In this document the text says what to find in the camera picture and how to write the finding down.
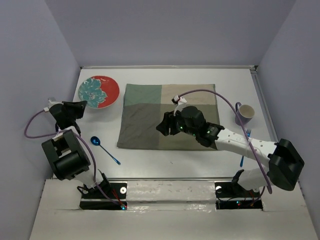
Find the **red floral plate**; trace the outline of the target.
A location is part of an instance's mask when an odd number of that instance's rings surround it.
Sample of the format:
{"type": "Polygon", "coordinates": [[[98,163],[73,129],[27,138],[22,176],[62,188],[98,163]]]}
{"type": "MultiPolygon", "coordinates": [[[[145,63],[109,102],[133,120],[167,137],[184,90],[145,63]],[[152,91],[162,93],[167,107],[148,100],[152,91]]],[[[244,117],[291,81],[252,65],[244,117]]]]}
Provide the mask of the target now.
{"type": "Polygon", "coordinates": [[[111,77],[96,75],[80,84],[77,95],[93,109],[103,109],[114,104],[120,96],[118,83],[111,77]]]}

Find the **green patchwork cloth placemat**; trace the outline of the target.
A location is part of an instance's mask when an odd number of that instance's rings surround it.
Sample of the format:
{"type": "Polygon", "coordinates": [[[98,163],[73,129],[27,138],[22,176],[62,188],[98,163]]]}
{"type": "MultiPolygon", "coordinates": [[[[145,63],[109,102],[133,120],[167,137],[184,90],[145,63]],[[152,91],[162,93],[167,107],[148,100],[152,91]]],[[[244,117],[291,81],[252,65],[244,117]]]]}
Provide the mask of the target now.
{"type": "Polygon", "coordinates": [[[188,91],[188,105],[202,111],[208,122],[219,124],[217,97],[209,93],[215,84],[127,84],[117,147],[131,150],[205,151],[194,137],[184,133],[163,136],[156,130],[166,112],[175,109],[172,98],[188,91]]]}

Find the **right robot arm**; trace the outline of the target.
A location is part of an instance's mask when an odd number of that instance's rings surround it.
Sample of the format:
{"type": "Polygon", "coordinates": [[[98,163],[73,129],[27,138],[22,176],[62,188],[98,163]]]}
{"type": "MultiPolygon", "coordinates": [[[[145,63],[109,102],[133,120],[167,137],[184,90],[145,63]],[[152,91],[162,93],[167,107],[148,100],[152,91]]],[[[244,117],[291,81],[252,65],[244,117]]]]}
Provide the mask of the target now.
{"type": "Polygon", "coordinates": [[[195,137],[203,147],[255,160],[258,164],[256,169],[242,169],[234,175],[230,190],[235,196],[268,186],[293,191],[305,165],[289,140],[282,138],[272,142],[240,135],[222,125],[206,121],[203,113],[195,106],[165,112],[156,130],[164,136],[185,133],[195,137]]]}

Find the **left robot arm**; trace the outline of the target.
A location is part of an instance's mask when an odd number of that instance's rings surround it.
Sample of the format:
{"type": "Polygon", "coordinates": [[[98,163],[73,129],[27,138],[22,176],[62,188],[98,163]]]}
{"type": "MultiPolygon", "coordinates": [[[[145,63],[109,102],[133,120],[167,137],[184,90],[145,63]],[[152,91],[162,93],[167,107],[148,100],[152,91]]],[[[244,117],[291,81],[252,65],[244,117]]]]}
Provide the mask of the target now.
{"type": "Polygon", "coordinates": [[[54,137],[41,144],[48,163],[59,180],[78,180],[83,186],[78,187],[82,194],[97,194],[104,198],[111,191],[106,175],[97,176],[97,164],[88,144],[81,138],[77,120],[84,116],[87,101],[58,102],[48,99],[44,108],[55,119],[54,137]]]}

